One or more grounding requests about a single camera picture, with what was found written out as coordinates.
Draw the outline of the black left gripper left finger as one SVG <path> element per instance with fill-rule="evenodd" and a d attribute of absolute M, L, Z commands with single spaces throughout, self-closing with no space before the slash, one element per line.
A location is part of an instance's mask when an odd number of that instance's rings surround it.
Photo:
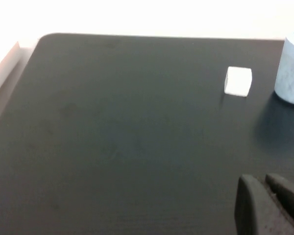
<path fill-rule="evenodd" d="M 241 175 L 238 180 L 234 217 L 239 235 L 294 235 L 294 222 L 265 179 L 252 175 Z"/>

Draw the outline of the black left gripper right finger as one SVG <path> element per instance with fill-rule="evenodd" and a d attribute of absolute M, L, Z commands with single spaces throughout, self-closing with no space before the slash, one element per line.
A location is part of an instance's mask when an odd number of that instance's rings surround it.
<path fill-rule="evenodd" d="M 265 182 L 288 217 L 294 222 L 294 183 L 276 173 L 267 174 Z"/>

